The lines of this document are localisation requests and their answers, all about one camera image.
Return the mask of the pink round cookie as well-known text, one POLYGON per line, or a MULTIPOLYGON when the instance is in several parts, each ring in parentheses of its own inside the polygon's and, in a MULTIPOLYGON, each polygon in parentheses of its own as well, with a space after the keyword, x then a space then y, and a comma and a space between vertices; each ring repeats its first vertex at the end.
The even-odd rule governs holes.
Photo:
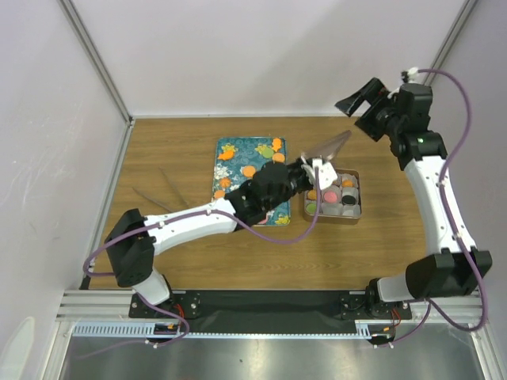
POLYGON ((337 203, 338 196, 334 191, 326 191, 323 193, 323 199, 326 203, 337 203))

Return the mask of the rose gold tin lid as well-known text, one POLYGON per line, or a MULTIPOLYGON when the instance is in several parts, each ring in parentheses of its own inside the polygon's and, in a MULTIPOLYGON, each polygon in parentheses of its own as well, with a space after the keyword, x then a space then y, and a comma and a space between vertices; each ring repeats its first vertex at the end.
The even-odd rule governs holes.
POLYGON ((317 146, 313 146, 309 150, 302 152, 301 158, 306 160, 321 158, 323 161, 330 162, 347 143, 351 134, 352 132, 347 130, 331 139, 326 140, 325 142, 321 142, 317 146))

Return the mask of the rose gold cookie tin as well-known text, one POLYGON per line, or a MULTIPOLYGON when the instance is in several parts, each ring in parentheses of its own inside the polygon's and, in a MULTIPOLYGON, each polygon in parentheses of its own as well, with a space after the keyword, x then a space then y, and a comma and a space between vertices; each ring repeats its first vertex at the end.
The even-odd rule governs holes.
MULTIPOLYGON (((316 209, 316 211, 318 211, 318 221, 355 225, 359 222, 362 215, 360 175, 356 170, 352 169, 335 170, 337 172, 337 180, 329 188, 321 190, 320 208, 316 209), (354 183, 354 187, 343 188, 341 184, 344 180, 351 180, 354 183), (323 193, 326 191, 336 192, 338 196, 338 202, 326 203, 323 199, 323 193), (341 197, 343 195, 351 195, 356 197, 357 204, 354 206, 344 206, 341 203, 341 197)), ((314 218, 314 214, 309 214, 306 212, 306 205, 308 203, 316 203, 317 206, 317 200, 308 200, 308 192, 309 191, 305 191, 303 193, 303 217, 311 222, 314 218)))

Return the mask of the black round cookie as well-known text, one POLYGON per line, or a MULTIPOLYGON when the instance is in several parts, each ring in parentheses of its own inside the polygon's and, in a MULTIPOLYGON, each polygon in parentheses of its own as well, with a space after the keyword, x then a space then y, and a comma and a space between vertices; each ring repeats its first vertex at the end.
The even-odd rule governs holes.
POLYGON ((343 195, 341 197, 341 203, 344 206, 354 206, 357 204, 357 199, 356 199, 356 197, 351 196, 351 195, 343 195))

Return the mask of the metal slotted tongs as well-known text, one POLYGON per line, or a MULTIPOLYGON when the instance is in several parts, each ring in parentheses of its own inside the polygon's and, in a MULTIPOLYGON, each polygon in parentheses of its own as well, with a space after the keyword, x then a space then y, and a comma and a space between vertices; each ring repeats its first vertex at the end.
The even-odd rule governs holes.
POLYGON ((161 166, 157 167, 157 171, 163 181, 163 186, 160 189, 146 192, 139 187, 132 186, 131 190, 137 196, 157 207, 160 207, 168 213, 190 208, 190 202, 184 197, 182 191, 170 178, 167 171, 161 166))

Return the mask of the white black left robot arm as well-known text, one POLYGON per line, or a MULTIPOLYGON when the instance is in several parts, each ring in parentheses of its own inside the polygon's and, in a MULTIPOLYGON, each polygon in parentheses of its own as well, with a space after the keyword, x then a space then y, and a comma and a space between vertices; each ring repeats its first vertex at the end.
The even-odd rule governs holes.
POLYGON ((116 284, 131 288, 157 317, 169 315, 174 298, 154 258, 168 249, 216 234, 251 230, 293 196, 320 186, 319 161, 302 158, 286 165, 268 162, 253 177, 225 196, 200 207, 143 216, 125 211, 105 239, 116 284))

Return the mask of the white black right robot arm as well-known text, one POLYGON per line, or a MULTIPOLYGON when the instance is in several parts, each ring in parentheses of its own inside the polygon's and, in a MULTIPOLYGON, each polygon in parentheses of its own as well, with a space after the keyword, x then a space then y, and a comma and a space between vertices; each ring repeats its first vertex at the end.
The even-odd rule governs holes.
POLYGON ((385 317, 394 302, 470 295, 490 270, 492 257, 468 232, 450 183, 448 152, 441 135, 429 129, 433 90, 405 82, 391 92, 372 78, 336 108, 352 116, 368 109, 355 125, 374 141, 388 137, 421 214, 426 254, 397 276, 373 279, 364 299, 366 312, 385 317))

